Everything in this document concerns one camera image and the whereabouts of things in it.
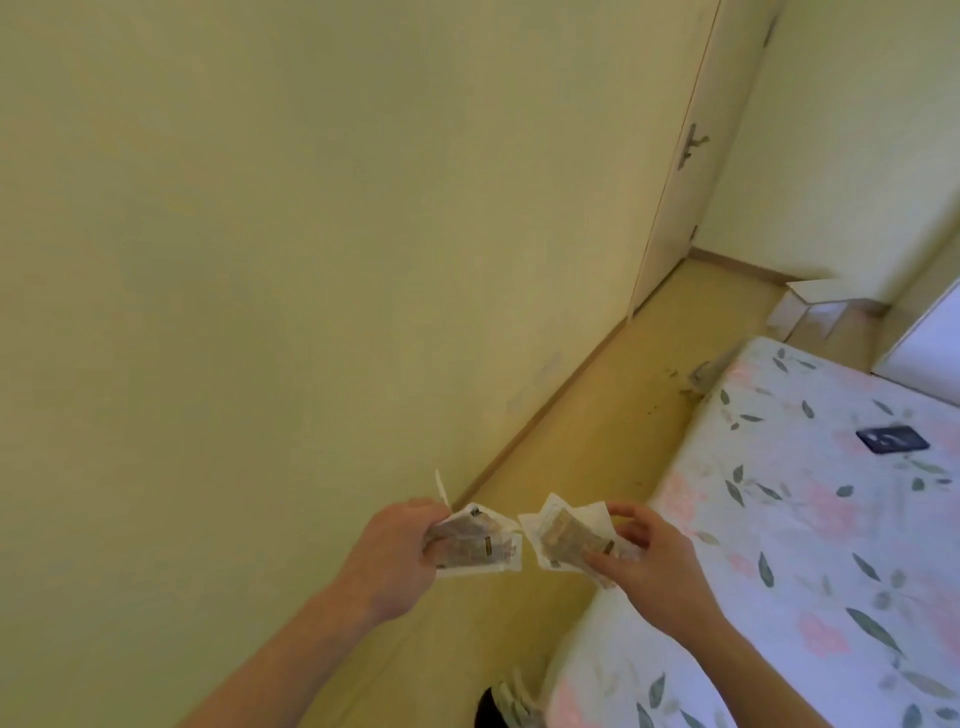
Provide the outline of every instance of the hand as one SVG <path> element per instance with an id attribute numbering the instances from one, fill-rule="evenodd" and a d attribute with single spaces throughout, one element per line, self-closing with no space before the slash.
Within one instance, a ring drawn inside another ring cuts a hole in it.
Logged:
<path id="1" fill-rule="evenodd" d="M 687 649 L 726 623 L 693 544 L 659 514 L 636 503 L 608 503 L 612 516 L 629 521 L 616 532 L 647 550 L 639 561 L 586 554 L 590 566 L 626 593 L 640 615 Z"/>
<path id="2" fill-rule="evenodd" d="M 449 515 L 430 498 L 388 505 L 367 523 L 328 591 L 359 610 L 369 627 L 405 615 L 437 576 L 444 544 L 424 551 L 426 530 Z"/>

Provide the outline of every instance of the bed sheet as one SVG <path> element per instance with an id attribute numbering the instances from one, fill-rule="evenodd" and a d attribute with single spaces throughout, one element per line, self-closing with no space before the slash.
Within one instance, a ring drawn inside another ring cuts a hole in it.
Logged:
<path id="1" fill-rule="evenodd" d="M 872 454 L 904 423 L 931 444 Z M 698 409 L 653 499 L 725 614 L 837 728 L 960 726 L 960 410 L 769 339 Z M 619 590 L 554 660 L 550 728 L 733 726 Z"/>

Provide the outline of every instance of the mattress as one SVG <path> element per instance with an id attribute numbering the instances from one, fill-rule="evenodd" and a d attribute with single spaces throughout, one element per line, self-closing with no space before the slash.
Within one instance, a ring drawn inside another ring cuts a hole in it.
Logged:
<path id="1" fill-rule="evenodd" d="M 854 434 L 892 424 L 930 449 L 874 455 Z M 730 621 L 834 726 L 960 726 L 958 475 L 960 410 L 757 338 L 652 504 L 693 540 Z M 619 590 L 548 674 L 550 728 L 733 726 Z"/>

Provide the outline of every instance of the white door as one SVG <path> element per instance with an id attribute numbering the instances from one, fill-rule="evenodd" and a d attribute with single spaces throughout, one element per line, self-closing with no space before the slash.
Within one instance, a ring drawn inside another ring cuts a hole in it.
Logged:
<path id="1" fill-rule="evenodd" d="M 721 0 L 640 264 L 631 315 L 690 249 L 782 6 L 783 0 Z"/>

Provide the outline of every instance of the baseboard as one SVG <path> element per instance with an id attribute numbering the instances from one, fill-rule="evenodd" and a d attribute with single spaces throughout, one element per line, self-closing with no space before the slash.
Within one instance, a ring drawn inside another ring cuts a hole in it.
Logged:
<path id="1" fill-rule="evenodd" d="M 476 495 L 477 491 L 480 490 L 481 486 L 490 480 L 497 468 L 503 465 L 504 461 L 510 457 L 511 453 L 517 449 L 526 436 L 533 431 L 533 428 L 540 423 L 540 420 L 546 417 L 547 413 L 553 408 L 553 405 L 556 404 L 560 400 L 560 397 L 562 397 L 566 391 L 573 386 L 573 383 L 579 379 L 580 375 L 587 370 L 587 367 L 589 367 L 589 365 L 596 360 L 597 356 L 599 356 L 600 353 L 607 347 L 607 345 L 616 337 L 626 323 L 626 319 L 621 319 L 619 322 L 617 322 L 617 325 L 611 329 L 610 333 L 604 337 L 603 341 L 593 348 L 593 351 L 587 355 L 587 358 L 581 362 L 580 366 L 574 370 L 573 374 L 567 377 L 566 381 L 561 384 L 557 391 L 550 396 L 550 399 L 546 401 L 543 407 L 537 410 L 537 414 L 530 418 L 530 421 L 523 426 L 520 432 L 514 435 L 510 442 L 507 443 L 506 447 L 504 447 L 504 449 L 502 449 L 496 455 L 496 457 L 491 460 L 490 464 L 484 468 L 483 471 L 476 476 L 476 478 L 474 478 L 473 482 L 467 486 L 467 489 L 457 496 L 452 506 L 455 511 L 459 511 L 473 500 L 473 497 Z"/>
<path id="2" fill-rule="evenodd" d="M 742 273 L 745 276 L 765 280 L 775 285 L 783 286 L 791 280 L 801 280 L 796 276 L 790 276 L 780 271 L 771 270 L 770 268 L 763 268 L 753 263 L 747 263 L 743 260 L 737 260 L 736 258 L 714 253 L 713 251 L 705 251 L 702 248 L 690 248 L 690 252 L 686 256 L 693 260 L 703 260 L 706 263 L 713 263 L 729 271 Z M 850 301 L 850 305 L 863 311 L 868 316 L 874 316 L 876 318 L 882 318 L 886 315 L 887 311 L 890 310 L 889 303 L 875 301 L 874 299 L 853 299 Z"/>

